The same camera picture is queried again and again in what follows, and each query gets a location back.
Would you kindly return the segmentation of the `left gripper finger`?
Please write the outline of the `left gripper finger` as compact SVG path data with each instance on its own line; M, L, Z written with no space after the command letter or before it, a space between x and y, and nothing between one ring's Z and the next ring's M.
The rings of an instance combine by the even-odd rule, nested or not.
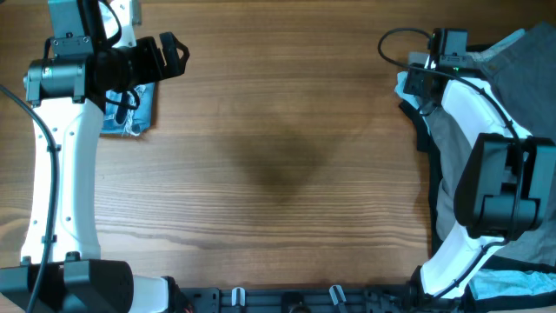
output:
M173 37L175 46L175 57L180 65L185 65L190 57L189 48L181 43L176 37Z
M184 72L184 62L178 50L182 50L182 44L172 32L164 32L160 35L162 53L165 60L164 77L178 77Z

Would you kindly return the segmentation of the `grey shorts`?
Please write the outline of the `grey shorts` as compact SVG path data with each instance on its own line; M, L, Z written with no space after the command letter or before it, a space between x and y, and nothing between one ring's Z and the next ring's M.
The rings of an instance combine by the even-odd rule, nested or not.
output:
M555 27L539 23L529 31L519 30L505 48L479 63L509 115L535 137L555 138ZM453 197L471 153L472 145L455 120L444 110L426 118L439 160L432 166L442 172L434 183L438 190L434 230L444 241L455 223ZM555 188L543 223L524 233L497 255L526 263L555 264Z

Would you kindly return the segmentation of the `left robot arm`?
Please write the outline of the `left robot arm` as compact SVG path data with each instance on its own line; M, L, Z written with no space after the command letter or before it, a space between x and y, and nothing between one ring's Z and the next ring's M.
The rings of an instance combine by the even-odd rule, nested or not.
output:
M104 260L95 222L96 150L108 91L178 77L188 48L170 32L122 45L105 1L52 1L53 36L24 76L36 158L30 225L20 263L1 271L3 296L27 312L191 312L172 277L133 274Z

